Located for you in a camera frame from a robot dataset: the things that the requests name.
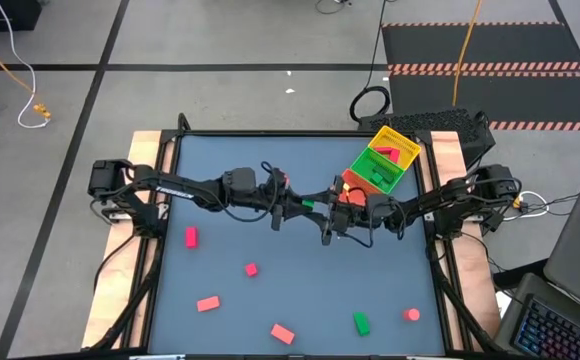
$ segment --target black metal frame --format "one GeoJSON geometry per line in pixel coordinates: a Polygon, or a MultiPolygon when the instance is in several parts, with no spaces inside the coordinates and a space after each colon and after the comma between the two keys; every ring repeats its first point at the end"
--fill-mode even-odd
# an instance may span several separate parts
{"type": "MultiPolygon", "coordinates": [[[[165,153],[167,150],[167,146],[168,144],[170,144],[171,142],[174,142],[174,149],[173,149],[173,154],[172,154],[172,160],[170,163],[170,171],[172,173],[176,173],[177,171],[177,165],[179,162],[179,153],[180,153],[180,149],[181,149],[181,142],[184,140],[186,135],[195,135],[195,136],[248,136],[248,137],[372,137],[376,134],[376,132],[374,131],[358,131],[358,130],[326,130],[326,131],[320,131],[320,130],[266,130],[266,131],[257,131],[257,130],[192,130],[190,128],[190,125],[188,124],[187,120],[185,119],[185,117],[180,114],[179,115],[179,120],[178,120],[179,124],[178,124],[178,129],[174,129],[174,130],[163,130],[161,133],[161,138],[159,141],[159,148],[157,151],[157,160],[155,163],[155,168],[159,169],[159,170],[163,170],[164,167],[164,158],[165,158],[165,153]]],[[[411,133],[403,133],[403,135],[413,139],[415,137],[415,133],[411,132],[411,133]]],[[[426,146],[426,153],[428,154],[429,157],[429,167],[430,167],[430,174],[432,176],[432,181],[435,187],[439,187],[439,176],[438,176],[438,172],[437,172],[437,168],[436,168],[436,162],[434,160],[434,154],[432,152],[432,147],[430,146],[430,144],[425,144],[426,146]]],[[[424,184],[423,184],[423,176],[422,176],[422,164],[421,164],[421,160],[417,159],[417,161],[415,162],[415,177],[417,179],[417,187],[418,187],[418,191],[419,193],[425,192],[425,188],[424,188],[424,184]]],[[[166,204],[168,204],[168,206],[171,206],[171,197],[167,196],[166,197],[166,204]]],[[[156,202],[156,195],[154,193],[150,194],[149,197],[149,201],[151,203],[155,203],[156,202]]],[[[423,226],[424,226],[424,232],[425,232],[425,237],[426,237],[426,242],[427,244],[432,243],[432,245],[434,245],[434,242],[436,241],[435,238],[435,232],[434,232],[434,224],[431,224],[429,222],[424,221],[423,222],[423,226]]],[[[141,239],[141,244],[140,244],[140,251],[139,251],[139,256],[137,258],[137,265],[135,267],[135,273],[133,276],[133,280],[132,280],[132,289],[131,289],[131,293],[130,296],[133,296],[136,293],[136,290],[139,286],[139,284],[141,283],[141,279],[143,276],[143,273],[145,271],[145,267],[146,267],[146,254],[148,251],[148,244],[151,240],[150,239],[141,239]]],[[[459,285],[459,273],[458,273],[458,269],[457,269],[457,265],[456,265],[456,261],[454,259],[454,252],[452,250],[452,244],[449,242],[446,242],[446,248],[445,251],[449,251],[449,254],[446,256],[448,258],[448,262],[447,262],[447,268],[448,268],[448,274],[451,278],[451,281],[453,283],[453,286],[455,287],[455,290],[457,291],[457,293],[459,294],[459,296],[461,296],[461,286],[459,285]]],[[[429,255],[434,256],[435,258],[437,257],[436,254],[436,250],[434,246],[431,246],[431,253],[429,255]]],[[[147,302],[146,302],[146,308],[145,308],[145,315],[144,315],[144,322],[142,325],[142,333],[141,333],[141,342],[140,342],[140,347],[147,349],[148,345],[149,345],[149,341],[150,341],[150,333],[151,333],[151,328],[152,328],[152,319],[153,319],[153,315],[154,315],[154,309],[155,309],[155,303],[156,303],[156,294],[157,294],[157,288],[158,288],[158,282],[159,282],[159,276],[157,276],[157,282],[154,286],[154,288],[148,293],[147,295],[147,302]]],[[[447,313],[447,308],[446,308],[446,303],[445,303],[445,295],[443,290],[441,289],[441,286],[439,284],[439,281],[433,276],[433,286],[434,286],[434,292],[435,292],[435,298],[437,301],[437,309],[439,312],[439,320],[440,320],[440,328],[441,328],[441,336],[442,336],[442,341],[443,341],[443,345],[444,345],[444,350],[446,352],[453,350],[452,348],[452,337],[451,337],[451,333],[450,333],[450,325],[448,322],[448,313],[447,313]]],[[[124,333],[122,335],[122,342],[121,342],[121,346],[122,347],[128,347],[130,346],[130,334],[132,333],[132,329],[134,326],[134,318],[132,319],[132,321],[129,322],[129,324],[127,325],[126,329],[124,330],[124,333]]],[[[470,341],[470,336],[469,333],[467,331],[467,328],[465,327],[465,324],[463,324],[463,322],[461,320],[459,320],[459,325],[460,325],[460,329],[461,329],[461,335],[464,338],[464,348],[465,349],[472,349],[472,345],[471,345],[471,341],[470,341]]]]}

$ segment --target table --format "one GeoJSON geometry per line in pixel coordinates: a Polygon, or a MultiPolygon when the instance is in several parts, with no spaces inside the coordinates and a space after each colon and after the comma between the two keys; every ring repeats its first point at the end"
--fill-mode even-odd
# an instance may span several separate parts
{"type": "MultiPolygon", "coordinates": [[[[136,132],[128,159],[133,163],[154,166],[160,137],[161,133],[159,131],[136,132]]],[[[432,140],[432,149],[441,183],[445,183],[450,178],[464,175],[465,167],[456,133],[433,132],[432,140]]],[[[169,159],[172,156],[172,148],[172,144],[166,148],[165,164],[170,164],[169,159]]],[[[425,152],[422,153],[421,160],[422,167],[426,170],[423,172],[425,187],[426,189],[431,189],[433,182],[429,171],[427,171],[427,156],[425,152]]],[[[148,194],[144,193],[140,194],[140,196],[145,201],[148,194]]],[[[463,230],[468,234],[479,236],[479,229],[475,224],[466,224],[463,230]]],[[[131,224],[129,222],[121,222],[112,226],[106,246],[106,254],[116,248],[130,233],[131,224]]],[[[131,243],[130,246],[110,261],[102,272],[84,335],[84,346],[96,342],[125,306],[130,292],[138,248],[138,241],[131,243]]],[[[438,246],[438,251],[440,253],[443,251],[441,246],[438,246]]],[[[490,335],[494,335],[499,325],[499,312],[484,248],[481,244],[476,243],[476,240],[464,236],[455,239],[454,255],[464,301],[481,326],[490,335]]],[[[447,299],[446,307],[452,339],[451,346],[454,349],[462,349],[463,343],[456,314],[447,299]]],[[[134,331],[130,335],[131,346],[138,346],[140,343],[141,324],[143,323],[144,315],[145,304],[137,310],[134,331]]]]}

